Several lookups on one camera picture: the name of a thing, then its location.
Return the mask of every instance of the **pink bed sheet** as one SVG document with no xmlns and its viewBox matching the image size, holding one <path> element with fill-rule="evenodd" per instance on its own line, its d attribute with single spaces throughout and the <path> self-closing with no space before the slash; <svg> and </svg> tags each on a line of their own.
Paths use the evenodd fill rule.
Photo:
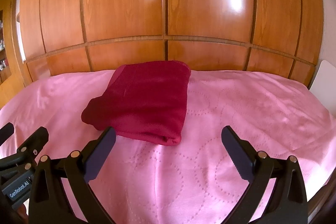
<svg viewBox="0 0 336 224">
<path fill-rule="evenodd" d="M 96 139 L 100 132 L 83 123 L 81 113 L 104 92 L 113 72 L 70 73 L 29 85 L 0 111 L 0 127 L 15 126 L 0 156 L 15 153 L 40 126 L 50 136 L 37 160 L 44 154 L 65 157 Z M 336 166 L 335 119 L 302 84 L 261 72 L 192 71 L 181 143 L 168 147 L 117 136 L 90 185 L 119 224 L 221 223 L 247 186 L 221 143 L 226 125 L 272 157 L 296 155 L 308 199 Z M 260 217 L 272 186 L 253 219 Z"/>
</svg>

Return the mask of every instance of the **screw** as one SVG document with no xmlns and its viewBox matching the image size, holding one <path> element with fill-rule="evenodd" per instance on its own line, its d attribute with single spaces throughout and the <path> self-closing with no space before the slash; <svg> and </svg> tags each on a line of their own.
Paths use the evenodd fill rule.
<svg viewBox="0 0 336 224">
<path fill-rule="evenodd" d="M 71 158 L 77 158 L 79 156 L 80 152 L 75 150 L 71 152 Z"/>
<path fill-rule="evenodd" d="M 267 153 L 265 151 L 259 151 L 258 156 L 262 159 L 265 159 L 267 157 Z"/>
<path fill-rule="evenodd" d="M 44 156 L 41 157 L 40 160 L 41 160 L 42 162 L 45 162 L 47 159 L 48 159 L 48 156 L 47 156 L 47 155 L 44 155 Z"/>
<path fill-rule="evenodd" d="M 291 162 L 297 162 L 297 158 L 296 158 L 296 156 L 289 156 L 289 159 L 290 159 L 290 161 Z"/>
<path fill-rule="evenodd" d="M 32 166 L 32 165 L 31 165 L 30 163 L 28 163 L 28 164 L 25 165 L 25 169 L 26 169 L 26 170 L 29 170 L 29 169 L 31 168 L 31 166 Z"/>
</svg>

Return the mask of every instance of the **fabric fold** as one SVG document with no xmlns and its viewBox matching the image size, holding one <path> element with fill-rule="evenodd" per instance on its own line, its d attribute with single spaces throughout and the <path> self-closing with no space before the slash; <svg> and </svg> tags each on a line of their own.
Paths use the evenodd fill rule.
<svg viewBox="0 0 336 224">
<path fill-rule="evenodd" d="M 123 65 L 102 96 L 90 100 L 82 121 L 97 130 L 162 145 L 178 145 L 191 71 L 179 61 Z"/>
</svg>

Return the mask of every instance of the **black plastic bracket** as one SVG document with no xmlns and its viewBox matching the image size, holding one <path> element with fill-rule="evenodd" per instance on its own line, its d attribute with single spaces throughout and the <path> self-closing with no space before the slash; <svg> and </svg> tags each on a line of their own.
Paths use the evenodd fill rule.
<svg viewBox="0 0 336 224">
<path fill-rule="evenodd" d="M 2 134 L 9 138 L 13 133 L 14 126 L 8 123 L 0 131 L 1 141 L 4 140 Z M 0 190 L 14 210 L 29 198 L 35 158 L 48 139 L 48 131 L 40 127 L 17 149 L 16 154 L 0 159 Z"/>
<path fill-rule="evenodd" d="M 247 224 L 257 209 L 271 178 L 276 178 L 271 197 L 261 218 L 253 224 L 307 224 L 308 206 L 303 176 L 295 156 L 273 159 L 256 152 L 230 126 L 222 130 L 222 143 L 242 179 L 249 185 L 222 224 Z"/>
<path fill-rule="evenodd" d="M 69 204 L 61 178 L 67 178 L 77 203 L 90 224 L 115 224 L 91 190 L 88 182 L 95 179 L 108 157 L 116 133 L 107 128 L 97 140 L 68 157 L 51 160 L 41 157 L 35 171 L 29 203 L 29 222 L 34 224 L 80 224 Z"/>
</svg>

